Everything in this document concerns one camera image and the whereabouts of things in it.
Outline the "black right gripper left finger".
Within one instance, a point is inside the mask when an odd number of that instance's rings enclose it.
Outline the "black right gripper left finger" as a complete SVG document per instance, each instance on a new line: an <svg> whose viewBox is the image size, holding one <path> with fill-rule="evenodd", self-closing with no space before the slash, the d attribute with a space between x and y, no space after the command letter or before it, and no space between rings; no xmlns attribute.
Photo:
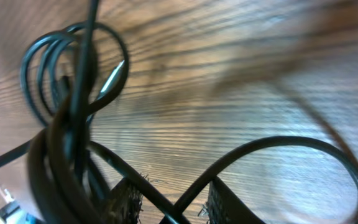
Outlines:
<svg viewBox="0 0 358 224"><path fill-rule="evenodd" d="M123 178L104 201L104 222L108 224L137 224L142 211L143 195L128 178Z"/></svg>

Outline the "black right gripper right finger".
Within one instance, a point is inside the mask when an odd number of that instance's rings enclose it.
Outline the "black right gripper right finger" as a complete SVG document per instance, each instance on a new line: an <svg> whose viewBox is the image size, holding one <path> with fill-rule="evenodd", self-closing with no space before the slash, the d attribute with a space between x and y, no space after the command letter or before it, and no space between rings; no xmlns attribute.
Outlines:
<svg viewBox="0 0 358 224"><path fill-rule="evenodd" d="M219 178L209 183L206 205L212 224L264 224Z"/></svg>

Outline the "black cable silver plug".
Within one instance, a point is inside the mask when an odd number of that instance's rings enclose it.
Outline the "black cable silver plug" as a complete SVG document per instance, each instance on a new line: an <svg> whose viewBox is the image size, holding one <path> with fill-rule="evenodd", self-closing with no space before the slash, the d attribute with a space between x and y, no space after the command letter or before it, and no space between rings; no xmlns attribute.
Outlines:
<svg viewBox="0 0 358 224"><path fill-rule="evenodd" d="M94 30L101 29L116 39L124 58L121 76L112 90L89 103L88 98L98 74L97 53L92 44ZM28 89L28 67L35 53L42 47L39 72L49 65L55 67L60 54L72 42L80 43L80 59L75 70L74 89L52 113L51 123L34 104ZM118 33L98 22L80 22L67 28L50 32L33 42L24 54L21 65L21 87L27 103L45 126L30 141L27 171L30 187L41 214L49 223L101 223L80 184L83 180L85 151L89 141L89 116L104 108L119 96L129 74L129 54Z"/></svg>

